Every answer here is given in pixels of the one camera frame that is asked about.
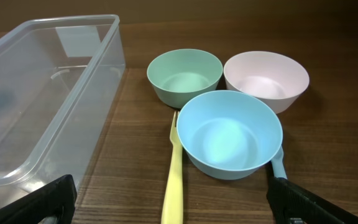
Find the blue plastic fork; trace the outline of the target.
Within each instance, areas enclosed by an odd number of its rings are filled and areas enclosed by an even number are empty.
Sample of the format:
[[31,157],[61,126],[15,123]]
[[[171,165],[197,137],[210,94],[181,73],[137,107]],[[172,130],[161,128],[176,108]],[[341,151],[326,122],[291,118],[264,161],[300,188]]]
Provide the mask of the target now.
[[284,151],[280,147],[276,155],[271,160],[274,177],[287,179],[287,174],[283,165]]

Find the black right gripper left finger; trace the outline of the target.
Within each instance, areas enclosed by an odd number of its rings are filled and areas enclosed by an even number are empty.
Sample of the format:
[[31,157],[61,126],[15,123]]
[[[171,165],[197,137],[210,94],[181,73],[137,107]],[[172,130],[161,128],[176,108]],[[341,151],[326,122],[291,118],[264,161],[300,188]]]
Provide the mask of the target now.
[[60,224],[70,224],[76,198],[73,176],[63,175],[1,208],[0,224],[39,223],[47,217],[56,217]]

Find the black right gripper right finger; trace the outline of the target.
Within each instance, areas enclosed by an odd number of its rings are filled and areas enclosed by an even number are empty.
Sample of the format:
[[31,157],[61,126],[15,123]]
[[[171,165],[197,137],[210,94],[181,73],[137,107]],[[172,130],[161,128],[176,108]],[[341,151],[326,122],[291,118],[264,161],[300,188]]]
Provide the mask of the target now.
[[271,177],[267,200],[276,224],[358,224],[358,217],[284,179]]

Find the clear plastic storage container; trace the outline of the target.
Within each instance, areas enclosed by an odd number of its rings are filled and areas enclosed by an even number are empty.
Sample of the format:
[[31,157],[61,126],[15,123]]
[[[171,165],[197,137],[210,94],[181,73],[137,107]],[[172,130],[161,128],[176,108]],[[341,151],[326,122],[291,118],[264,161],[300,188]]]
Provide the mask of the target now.
[[0,38],[0,208],[80,187],[126,62],[114,14],[35,19]]

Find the green plastic bowl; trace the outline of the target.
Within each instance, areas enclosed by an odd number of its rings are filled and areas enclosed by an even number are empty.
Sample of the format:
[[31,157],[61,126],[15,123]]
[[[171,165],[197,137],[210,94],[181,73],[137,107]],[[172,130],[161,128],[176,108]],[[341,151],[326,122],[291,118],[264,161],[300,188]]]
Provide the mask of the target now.
[[221,61],[199,49],[166,52],[147,68],[147,78],[158,98],[172,108],[182,108],[192,98],[215,90],[222,74]]

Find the blue plastic bowl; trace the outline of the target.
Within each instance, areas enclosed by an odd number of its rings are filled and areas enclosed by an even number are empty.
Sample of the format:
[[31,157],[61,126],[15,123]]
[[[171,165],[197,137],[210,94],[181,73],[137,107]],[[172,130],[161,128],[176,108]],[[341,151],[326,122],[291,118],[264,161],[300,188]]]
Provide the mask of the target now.
[[251,175],[273,159],[283,142],[278,116],[257,98],[231,90],[209,91],[187,102],[177,131],[190,161],[222,180]]

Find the pink plastic bowl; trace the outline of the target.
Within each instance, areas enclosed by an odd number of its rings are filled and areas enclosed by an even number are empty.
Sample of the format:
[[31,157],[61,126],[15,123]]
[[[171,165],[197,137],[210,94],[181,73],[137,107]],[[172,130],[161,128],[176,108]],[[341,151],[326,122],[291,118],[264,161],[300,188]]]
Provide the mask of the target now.
[[308,88],[306,69],[290,57],[266,51],[243,52],[223,67],[226,88],[252,95],[276,114],[288,109]]

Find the yellow plastic fork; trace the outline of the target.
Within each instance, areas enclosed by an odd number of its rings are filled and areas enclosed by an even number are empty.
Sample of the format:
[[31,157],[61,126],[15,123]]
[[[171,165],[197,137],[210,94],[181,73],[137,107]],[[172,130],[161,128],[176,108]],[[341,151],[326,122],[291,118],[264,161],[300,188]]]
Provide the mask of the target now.
[[173,146],[170,169],[163,201],[161,224],[183,223],[183,148],[177,133],[177,118],[175,111],[170,129],[170,141]]

